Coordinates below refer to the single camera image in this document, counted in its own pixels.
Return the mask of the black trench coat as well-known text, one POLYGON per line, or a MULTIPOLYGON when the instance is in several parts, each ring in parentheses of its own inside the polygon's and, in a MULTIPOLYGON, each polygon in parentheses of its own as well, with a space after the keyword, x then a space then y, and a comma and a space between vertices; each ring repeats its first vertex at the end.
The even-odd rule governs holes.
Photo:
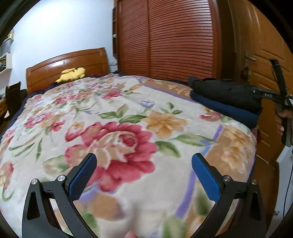
POLYGON ((253 86, 251 85, 241 85, 215 78, 199 79, 194 76, 188 78, 188 85, 196 94, 209 100, 246 110, 258 116, 263 110, 262 99, 252 95, 253 86))

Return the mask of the folded navy blue garment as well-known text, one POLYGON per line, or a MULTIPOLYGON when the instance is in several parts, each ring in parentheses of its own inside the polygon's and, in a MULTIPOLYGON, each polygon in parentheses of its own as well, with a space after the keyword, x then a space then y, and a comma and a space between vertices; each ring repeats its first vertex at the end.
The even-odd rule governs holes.
POLYGON ((229 116, 230 118, 237 120, 238 122, 244 124, 250 129, 253 129, 257 126, 259 118, 258 115, 255 115, 243 109, 207 99, 199 94, 196 94, 193 90, 190 92, 190 96, 194 101, 202 104, 203 106, 206 106, 207 108, 216 111, 222 115, 229 116))

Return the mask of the dark wooden chair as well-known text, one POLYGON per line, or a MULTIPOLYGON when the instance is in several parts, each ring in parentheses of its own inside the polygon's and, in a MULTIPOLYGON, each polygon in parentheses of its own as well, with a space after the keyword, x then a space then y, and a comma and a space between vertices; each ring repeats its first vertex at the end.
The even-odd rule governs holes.
POLYGON ((23 100, 28 95, 26 89, 20 89, 21 82, 16 84, 6 86, 5 89, 5 103, 8 108, 9 116, 7 119, 12 119, 12 117, 20 109, 23 100))

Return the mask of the wooden louvered wardrobe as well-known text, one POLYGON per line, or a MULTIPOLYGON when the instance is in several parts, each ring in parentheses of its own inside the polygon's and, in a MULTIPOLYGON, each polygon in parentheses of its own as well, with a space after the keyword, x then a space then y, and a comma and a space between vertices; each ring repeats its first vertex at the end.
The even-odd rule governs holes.
POLYGON ((113 50, 127 75, 232 79, 228 1, 114 1, 113 50))

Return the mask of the floral bed blanket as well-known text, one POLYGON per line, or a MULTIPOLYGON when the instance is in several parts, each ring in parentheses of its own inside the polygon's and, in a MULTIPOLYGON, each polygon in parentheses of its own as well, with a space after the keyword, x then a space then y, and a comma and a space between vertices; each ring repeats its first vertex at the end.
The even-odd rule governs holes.
POLYGON ((96 170, 75 206, 99 237, 190 237, 214 205, 192 156, 245 182, 256 138, 189 94, 179 84, 110 74, 30 96, 1 139, 1 213, 11 228, 21 234, 32 179, 52 181, 94 153, 96 170))

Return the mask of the yellow pikachu plush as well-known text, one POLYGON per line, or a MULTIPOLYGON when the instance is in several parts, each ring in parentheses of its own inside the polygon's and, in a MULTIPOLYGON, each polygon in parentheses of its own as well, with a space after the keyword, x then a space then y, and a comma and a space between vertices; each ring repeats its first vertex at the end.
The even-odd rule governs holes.
POLYGON ((62 83, 62 82, 68 82, 68 81, 74 81, 85 77, 85 68, 79 67, 79 68, 71 68, 71 69, 65 69, 61 72, 61 75, 59 79, 57 79, 56 83, 62 83))

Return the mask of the wooden bed headboard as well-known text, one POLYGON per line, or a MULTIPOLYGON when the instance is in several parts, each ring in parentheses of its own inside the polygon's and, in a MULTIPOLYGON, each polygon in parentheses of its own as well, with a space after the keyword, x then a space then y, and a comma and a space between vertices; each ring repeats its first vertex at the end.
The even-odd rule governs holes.
POLYGON ((28 93, 46 89, 70 68, 85 68, 86 75, 105 75, 109 73, 109 64, 105 48, 65 53, 26 69, 28 93))

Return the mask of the white wall shelf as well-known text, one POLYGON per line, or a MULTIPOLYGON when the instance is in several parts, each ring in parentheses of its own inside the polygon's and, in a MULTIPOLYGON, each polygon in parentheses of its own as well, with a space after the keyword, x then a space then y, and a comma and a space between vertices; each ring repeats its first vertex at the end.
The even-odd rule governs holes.
POLYGON ((12 69, 11 45, 13 43, 14 30, 11 30, 1 44, 0 70, 1 73, 12 69))

